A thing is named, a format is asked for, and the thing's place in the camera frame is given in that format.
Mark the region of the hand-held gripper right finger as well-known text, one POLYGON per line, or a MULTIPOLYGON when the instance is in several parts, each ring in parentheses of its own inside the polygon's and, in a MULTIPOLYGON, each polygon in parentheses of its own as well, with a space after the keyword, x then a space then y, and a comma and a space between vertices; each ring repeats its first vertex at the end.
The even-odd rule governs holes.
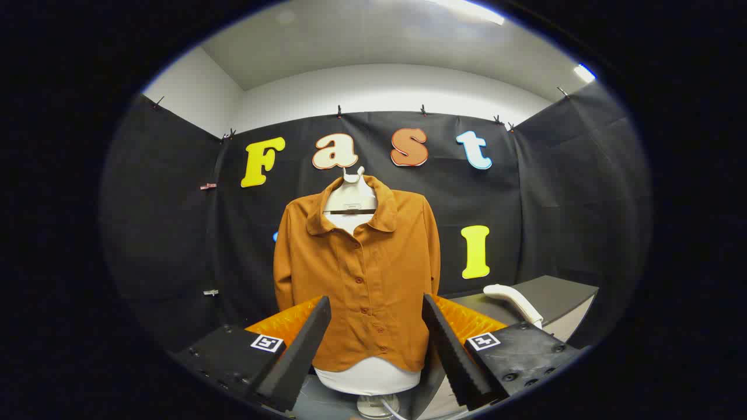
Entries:
POLYGON ((587 352, 529 322, 506 325, 431 293, 422 309, 456 400, 470 410, 522 396, 587 352))

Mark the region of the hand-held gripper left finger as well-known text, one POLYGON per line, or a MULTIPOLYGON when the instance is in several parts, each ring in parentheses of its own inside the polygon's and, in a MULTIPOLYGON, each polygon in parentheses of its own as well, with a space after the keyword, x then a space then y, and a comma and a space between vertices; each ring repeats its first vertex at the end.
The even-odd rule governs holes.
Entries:
POLYGON ((250 326, 225 324, 170 357, 229 398, 278 412, 294 408, 331 322, 326 296, 250 326))

